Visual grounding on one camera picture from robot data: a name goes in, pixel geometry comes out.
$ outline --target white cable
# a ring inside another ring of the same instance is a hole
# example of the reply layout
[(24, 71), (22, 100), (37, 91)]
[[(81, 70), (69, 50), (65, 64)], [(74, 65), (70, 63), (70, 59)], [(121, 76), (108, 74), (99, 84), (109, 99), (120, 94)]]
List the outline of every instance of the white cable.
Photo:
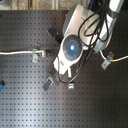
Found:
[[(105, 60), (106, 58), (105, 58), (105, 56), (103, 55), (103, 52), (102, 52), (102, 51), (100, 51), (100, 54), (101, 54), (102, 58)], [(121, 57), (121, 58), (119, 58), (119, 59), (111, 60), (111, 62), (117, 62), (117, 61), (121, 61), (121, 60), (124, 60), (124, 59), (127, 59), (127, 58), (128, 58), (128, 56), (124, 56), (124, 57)]]
[(25, 53), (41, 53), (42, 51), (17, 51), (17, 52), (0, 52), (0, 55), (14, 55), (14, 54), (25, 54)]
[(103, 55), (103, 52), (102, 52), (102, 51), (100, 51), (100, 54), (101, 54), (102, 58), (103, 58), (104, 60), (106, 60), (106, 58), (105, 58), (105, 56)]
[(124, 60), (124, 59), (127, 59), (127, 58), (128, 58), (128, 56), (124, 56), (124, 57), (121, 57), (119, 59), (112, 60), (112, 62), (121, 61), (121, 60)]

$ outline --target gray pegboard surface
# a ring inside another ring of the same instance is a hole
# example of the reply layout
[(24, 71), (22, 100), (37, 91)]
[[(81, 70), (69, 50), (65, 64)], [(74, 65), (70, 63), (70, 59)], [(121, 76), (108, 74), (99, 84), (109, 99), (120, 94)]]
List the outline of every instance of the gray pegboard surface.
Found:
[[(62, 30), (66, 11), (0, 12), (0, 51), (57, 48), (47, 34), (50, 25)], [(114, 28), (110, 50), (115, 57), (128, 54), (128, 12)], [(126, 128), (128, 127), (128, 60), (111, 64), (103, 71), (94, 54), (75, 80), (75, 89), (52, 85), (45, 93), (45, 73), (53, 57), (32, 63), (32, 55), (0, 56), (0, 126), (3, 128)]]

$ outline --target wire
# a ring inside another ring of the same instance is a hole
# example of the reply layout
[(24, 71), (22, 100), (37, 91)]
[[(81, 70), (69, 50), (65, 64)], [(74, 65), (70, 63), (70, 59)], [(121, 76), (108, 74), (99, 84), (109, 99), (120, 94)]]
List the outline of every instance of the wire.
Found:
[[(103, 52), (102, 51), (100, 51), (100, 54), (101, 54), (101, 56), (102, 56), (102, 58), (104, 59), (104, 60), (106, 60), (106, 57), (103, 55)], [(128, 58), (128, 56), (124, 56), (124, 57), (121, 57), (121, 58), (119, 58), (119, 59), (114, 59), (114, 60), (110, 60), (111, 62), (118, 62), (118, 61), (121, 61), (121, 60), (124, 60), (124, 59), (127, 59)]]
[(102, 51), (100, 51), (100, 54), (101, 54), (102, 58), (103, 58), (104, 60), (106, 60), (106, 57), (103, 55), (103, 52), (102, 52)]
[(42, 51), (17, 51), (17, 52), (0, 52), (0, 55), (14, 55), (14, 54), (29, 54), (29, 53), (41, 53)]
[[(103, 9), (103, 7), (105, 6), (105, 4), (108, 4), (108, 3), (105, 1), (105, 2), (103, 3), (102, 7), (101, 7), (98, 11), (96, 11), (95, 13), (93, 13), (92, 15), (90, 15), (89, 17), (87, 17), (86, 20), (83, 21), (83, 23), (81, 24), (81, 26), (80, 26), (80, 28), (79, 28), (79, 30), (78, 30), (78, 37), (79, 37), (79, 39), (80, 39), (80, 42), (82, 42), (82, 43), (83, 43), (85, 46), (87, 46), (87, 47), (89, 47), (89, 45), (85, 44), (85, 43), (82, 41), (82, 39), (81, 39), (81, 37), (80, 37), (80, 31), (81, 31), (83, 25), (85, 24), (85, 22), (87, 22), (91, 17), (93, 17), (94, 15), (96, 15), (96, 14), (98, 14), (98, 13), (99, 13), (99, 17), (98, 17), (96, 20), (94, 20), (94, 21), (85, 29), (85, 31), (84, 31), (84, 36), (85, 36), (85, 37), (88, 37), (88, 36), (94, 36), (94, 35), (96, 35), (96, 36), (98, 37), (98, 39), (99, 39), (100, 41), (102, 41), (102, 42), (106, 42), (106, 41), (108, 40), (108, 38), (109, 38), (109, 28), (108, 28), (107, 19), (106, 19), (107, 13), (106, 13), (105, 10)], [(106, 35), (106, 38), (103, 40), (103, 39), (100, 38), (100, 33), (101, 33), (102, 27), (103, 27), (103, 25), (104, 25), (104, 21), (105, 21), (105, 25), (106, 25), (106, 30), (107, 30), (107, 33), (106, 33), (106, 34), (107, 34), (107, 35)], [(87, 34), (86, 34), (87, 31), (88, 31), (96, 22), (98, 22), (98, 24), (97, 24), (97, 26), (96, 26), (94, 32), (93, 32), (92, 34), (88, 34), (88, 35), (87, 35)]]

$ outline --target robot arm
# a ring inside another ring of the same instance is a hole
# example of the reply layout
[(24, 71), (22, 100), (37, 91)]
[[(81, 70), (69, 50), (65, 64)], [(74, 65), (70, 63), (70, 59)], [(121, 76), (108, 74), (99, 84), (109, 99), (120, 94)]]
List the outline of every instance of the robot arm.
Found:
[[(112, 14), (119, 13), (123, 1), (124, 0), (110, 0), (109, 8), (104, 6), (103, 9), (105, 10), (105, 12), (108, 11), (108, 13), (105, 13), (106, 15), (104, 17), (106, 18), (106, 20), (102, 21), (102, 26), (100, 26), (101, 32), (99, 34), (98, 39), (96, 34), (94, 34), (92, 38), (92, 36), (85, 36), (84, 32), (88, 29), (88, 26), (90, 26), (91, 24), (92, 25), (87, 31), (87, 34), (95, 32), (97, 26), (99, 25), (98, 23), (100, 23), (100, 20), (97, 20), (100, 19), (100, 15), (93, 15), (94, 12), (85, 9), (82, 5), (79, 4), (74, 6), (68, 12), (63, 26), (64, 38), (62, 40), (58, 54), (60, 67), (59, 74), (64, 74), (68, 70), (68, 68), (70, 68), (73, 64), (77, 63), (80, 60), (83, 54), (83, 49), (89, 49), (89, 47), (87, 46), (89, 46), (90, 40), (94, 42), (97, 39), (95, 45), (93, 46), (93, 49), (96, 52), (103, 50), (108, 46), (111, 39), (112, 30), (117, 19), (111, 16), (113, 16)], [(108, 39), (103, 42), (102, 40), (106, 38), (108, 33)], [(58, 71), (57, 58), (54, 61), (54, 67)]]

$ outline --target blue object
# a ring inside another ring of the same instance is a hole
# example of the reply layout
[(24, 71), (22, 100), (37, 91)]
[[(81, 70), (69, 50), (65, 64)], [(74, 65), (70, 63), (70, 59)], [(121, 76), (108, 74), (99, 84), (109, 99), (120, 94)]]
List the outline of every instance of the blue object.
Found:
[(74, 51), (74, 49), (75, 49), (75, 46), (74, 46), (74, 45), (71, 45), (71, 46), (70, 46), (70, 50), (71, 50), (71, 51)]
[(0, 84), (0, 89), (3, 88), (3, 86), (4, 86), (3, 84)]
[(75, 53), (76, 50), (77, 50), (77, 45), (76, 45), (76, 43), (73, 42), (73, 41), (70, 42), (70, 43), (69, 43), (69, 52), (70, 52), (70, 53)]
[(89, 10), (92, 10), (93, 3), (94, 3), (94, 0), (91, 0), (89, 5)]

